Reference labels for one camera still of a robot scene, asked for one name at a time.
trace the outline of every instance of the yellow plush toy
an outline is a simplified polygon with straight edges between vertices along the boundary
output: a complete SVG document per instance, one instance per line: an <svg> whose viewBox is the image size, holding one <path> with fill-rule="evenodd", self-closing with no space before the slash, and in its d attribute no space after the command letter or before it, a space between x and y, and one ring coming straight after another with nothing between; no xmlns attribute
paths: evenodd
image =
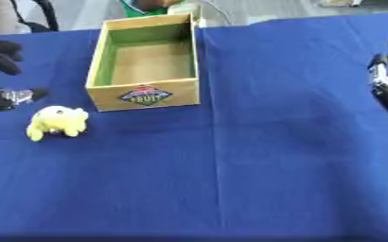
<svg viewBox="0 0 388 242"><path fill-rule="evenodd" d="M86 130L87 119L88 112L83 109L50 106L33 115L26 134L34 142L42 140L45 132L64 132L67 136L77 137L80 132Z"/></svg>

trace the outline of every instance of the blue tablecloth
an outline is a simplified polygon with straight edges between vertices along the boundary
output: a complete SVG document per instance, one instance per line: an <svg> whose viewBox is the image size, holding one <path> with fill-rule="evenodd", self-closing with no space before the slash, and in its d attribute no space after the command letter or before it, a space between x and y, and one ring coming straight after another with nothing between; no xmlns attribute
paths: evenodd
<svg viewBox="0 0 388 242"><path fill-rule="evenodd" d="M0 235L388 241L388 114L366 71L388 14L198 30L202 105L142 111L95 111L97 35L7 37L24 73L0 86L51 95L0 112ZM30 142L47 105L89 111L89 132Z"/></svg>

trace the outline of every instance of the cardboard box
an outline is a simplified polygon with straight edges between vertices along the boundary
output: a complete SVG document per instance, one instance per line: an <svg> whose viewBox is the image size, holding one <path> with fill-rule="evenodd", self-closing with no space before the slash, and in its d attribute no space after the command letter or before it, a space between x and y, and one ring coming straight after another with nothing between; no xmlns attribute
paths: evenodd
<svg viewBox="0 0 388 242"><path fill-rule="evenodd" d="M99 111L199 104L191 14L106 21L86 82Z"/></svg>

